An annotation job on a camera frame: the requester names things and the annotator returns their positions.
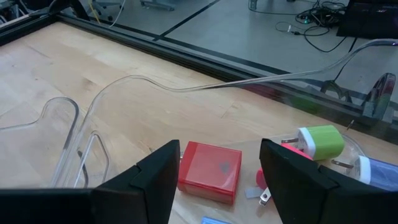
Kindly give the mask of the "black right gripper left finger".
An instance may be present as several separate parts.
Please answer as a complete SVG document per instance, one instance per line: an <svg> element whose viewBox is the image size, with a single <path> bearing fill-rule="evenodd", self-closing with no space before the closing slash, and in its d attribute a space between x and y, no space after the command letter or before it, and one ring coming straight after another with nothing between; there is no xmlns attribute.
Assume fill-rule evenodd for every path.
<svg viewBox="0 0 398 224"><path fill-rule="evenodd" d="M93 189L4 189L1 224L168 223L179 165L174 139Z"/></svg>

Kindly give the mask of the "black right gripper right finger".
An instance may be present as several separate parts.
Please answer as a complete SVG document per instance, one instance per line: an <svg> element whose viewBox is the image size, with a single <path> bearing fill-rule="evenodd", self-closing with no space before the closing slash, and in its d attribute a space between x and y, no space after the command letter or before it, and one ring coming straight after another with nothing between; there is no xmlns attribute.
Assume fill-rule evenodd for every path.
<svg viewBox="0 0 398 224"><path fill-rule="evenodd" d="M397 192L320 166L270 139L259 153L283 223L397 223Z"/></svg>

